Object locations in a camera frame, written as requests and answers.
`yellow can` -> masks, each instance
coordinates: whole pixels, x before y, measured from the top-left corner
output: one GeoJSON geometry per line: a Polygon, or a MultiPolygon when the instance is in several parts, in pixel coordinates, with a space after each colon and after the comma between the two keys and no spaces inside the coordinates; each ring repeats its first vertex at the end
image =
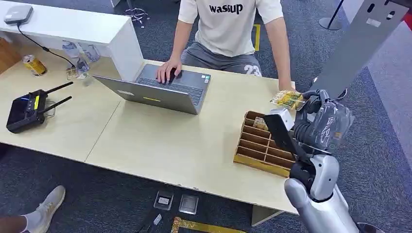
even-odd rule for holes
{"type": "Polygon", "coordinates": [[[23,63],[35,76],[40,76],[47,72],[43,63],[41,63],[34,55],[25,55],[23,57],[23,63]]]}

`red object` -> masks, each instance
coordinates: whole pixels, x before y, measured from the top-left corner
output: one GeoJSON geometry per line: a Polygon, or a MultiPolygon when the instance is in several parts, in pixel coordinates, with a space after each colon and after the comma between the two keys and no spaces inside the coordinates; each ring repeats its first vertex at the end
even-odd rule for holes
{"type": "Polygon", "coordinates": [[[406,22],[406,24],[412,30],[412,13],[406,13],[406,15],[403,17],[403,20],[406,22]]]}

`sticker label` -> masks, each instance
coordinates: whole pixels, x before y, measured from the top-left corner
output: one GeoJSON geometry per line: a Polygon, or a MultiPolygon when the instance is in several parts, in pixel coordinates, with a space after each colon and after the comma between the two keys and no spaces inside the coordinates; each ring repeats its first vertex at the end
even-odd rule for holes
{"type": "Polygon", "coordinates": [[[38,101],[39,101],[40,96],[36,96],[36,100],[34,101],[34,109],[36,110],[38,107],[38,101]]]}
{"type": "Polygon", "coordinates": [[[122,94],[126,94],[126,95],[130,95],[130,96],[134,96],[133,93],[128,92],[128,91],[122,91],[122,90],[117,90],[118,92],[122,93],[122,94]]]}
{"type": "Polygon", "coordinates": [[[157,202],[159,202],[160,204],[168,205],[169,204],[169,199],[159,197],[159,201],[157,201],[157,202]]]}
{"type": "Polygon", "coordinates": [[[372,25],[372,26],[375,26],[375,27],[379,27],[379,26],[380,26],[380,22],[379,22],[379,21],[376,21],[376,20],[371,19],[371,18],[369,18],[369,19],[366,21],[366,23],[367,23],[367,24],[370,24],[370,25],[372,25]]]}
{"type": "Polygon", "coordinates": [[[146,99],[146,100],[153,100],[153,101],[160,102],[160,100],[156,100],[156,99],[152,99],[152,98],[148,98],[148,97],[143,97],[143,99],[146,99]]]}

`white shelf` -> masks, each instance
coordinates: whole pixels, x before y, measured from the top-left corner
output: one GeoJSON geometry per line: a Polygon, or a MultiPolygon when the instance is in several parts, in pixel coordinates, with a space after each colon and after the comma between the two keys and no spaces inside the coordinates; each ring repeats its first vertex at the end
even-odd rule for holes
{"type": "MultiPolygon", "coordinates": [[[[19,33],[16,25],[7,25],[3,18],[12,6],[25,4],[0,0],[0,31],[19,33]]],[[[29,22],[20,27],[23,33],[53,49],[61,50],[62,40],[96,45],[103,56],[112,58],[123,80],[136,80],[143,65],[143,55],[130,17],[31,6],[33,14],[29,22]]]]}
{"type": "MultiPolygon", "coordinates": [[[[16,25],[7,25],[3,18],[10,7],[25,3],[0,0],[0,30],[18,33],[16,25]]],[[[93,41],[107,45],[129,20],[127,16],[79,11],[58,7],[33,5],[29,23],[20,29],[27,35],[58,37],[76,41],[93,41]]]]}

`dark blue carpet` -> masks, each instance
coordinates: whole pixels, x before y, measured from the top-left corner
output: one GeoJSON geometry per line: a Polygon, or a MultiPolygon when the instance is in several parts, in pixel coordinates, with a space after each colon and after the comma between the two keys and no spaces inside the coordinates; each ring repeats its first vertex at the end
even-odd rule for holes
{"type": "MultiPolygon", "coordinates": [[[[114,14],[121,13],[126,6],[122,2],[113,10],[109,0],[19,1],[114,14]]],[[[146,9],[152,17],[145,29],[136,27],[143,56],[166,61],[172,49],[178,5],[168,0],[138,0],[135,5],[146,9]]],[[[335,6],[334,1],[327,0],[283,1],[292,79],[297,90],[308,89],[311,79],[320,73],[344,33],[344,30],[327,31],[318,25],[318,19],[330,16],[335,6]]],[[[347,27],[343,12],[338,18],[347,27]]],[[[264,28],[256,57],[264,76],[276,78],[264,28]]],[[[412,232],[412,172],[367,69],[354,80],[343,103],[356,117],[335,154],[341,165],[339,186],[351,214],[354,219],[377,225],[387,233],[412,232]]],[[[50,232],[132,233],[150,210],[159,189],[174,192],[178,200],[181,193],[200,197],[196,216],[180,214],[179,201],[174,201],[172,210],[165,213],[159,232],[170,232],[174,216],[253,233],[304,232],[298,216],[281,214],[250,228],[252,206],[249,204],[28,150],[11,149],[4,154],[0,156],[0,214],[24,214],[36,208],[54,186],[66,186],[67,199],[56,213],[50,232]]]]}

